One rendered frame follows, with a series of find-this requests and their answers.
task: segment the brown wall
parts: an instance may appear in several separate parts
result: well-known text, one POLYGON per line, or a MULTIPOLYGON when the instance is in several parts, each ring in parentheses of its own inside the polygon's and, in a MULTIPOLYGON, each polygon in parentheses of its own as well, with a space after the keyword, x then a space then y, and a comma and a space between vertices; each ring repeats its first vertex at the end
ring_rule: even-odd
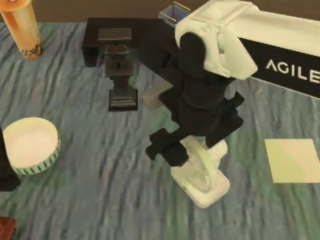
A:
MULTIPOLYGON (((196 9, 207 0, 180 0, 196 9)), ((320 0, 252 0, 261 10, 320 21, 320 0)), ((38 22, 86 22, 88 18, 157 18, 170 0, 34 0, 38 22)))

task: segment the gray wooden surface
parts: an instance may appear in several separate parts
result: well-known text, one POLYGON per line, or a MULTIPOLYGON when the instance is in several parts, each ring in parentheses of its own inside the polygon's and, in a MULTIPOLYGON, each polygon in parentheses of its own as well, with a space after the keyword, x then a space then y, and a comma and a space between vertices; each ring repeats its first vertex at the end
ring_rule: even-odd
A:
MULTIPOLYGON (((245 124, 227 142, 229 194, 200 210, 144 151, 170 127, 165 109, 108 112, 111 83, 85 68, 85 24, 40 25, 45 52, 22 59, 0 25, 0 124, 43 117, 62 137, 58 162, 0 193, 0 216, 17 219, 18 240, 319 240, 320 187, 272 183, 264 139, 311 138, 319 151, 320 102, 256 80, 234 83, 245 124)), ((160 81, 144 66, 140 92, 160 81)))

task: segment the black label band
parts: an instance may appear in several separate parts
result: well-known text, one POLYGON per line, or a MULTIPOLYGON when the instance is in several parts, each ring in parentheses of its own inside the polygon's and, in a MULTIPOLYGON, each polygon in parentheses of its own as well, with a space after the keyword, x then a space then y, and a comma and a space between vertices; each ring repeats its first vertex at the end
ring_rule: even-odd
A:
POLYGON ((241 41, 259 69, 253 78, 320 99, 320 57, 247 39, 241 41))

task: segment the white bowl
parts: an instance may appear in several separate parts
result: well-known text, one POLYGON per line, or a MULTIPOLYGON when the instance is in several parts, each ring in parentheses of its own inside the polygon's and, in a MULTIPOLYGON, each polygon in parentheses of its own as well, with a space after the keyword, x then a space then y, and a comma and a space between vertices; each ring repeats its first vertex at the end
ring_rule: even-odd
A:
POLYGON ((18 175, 46 171, 59 157, 61 140, 48 120, 28 117, 15 121, 3 131, 8 159, 18 175))

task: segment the beige block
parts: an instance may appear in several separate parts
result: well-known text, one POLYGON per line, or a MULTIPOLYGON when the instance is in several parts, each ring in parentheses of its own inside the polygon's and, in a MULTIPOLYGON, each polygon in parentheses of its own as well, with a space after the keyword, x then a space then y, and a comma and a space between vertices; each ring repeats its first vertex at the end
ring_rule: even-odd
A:
POLYGON ((274 183, 320 183, 320 163, 312 139, 266 139, 265 146, 274 183))

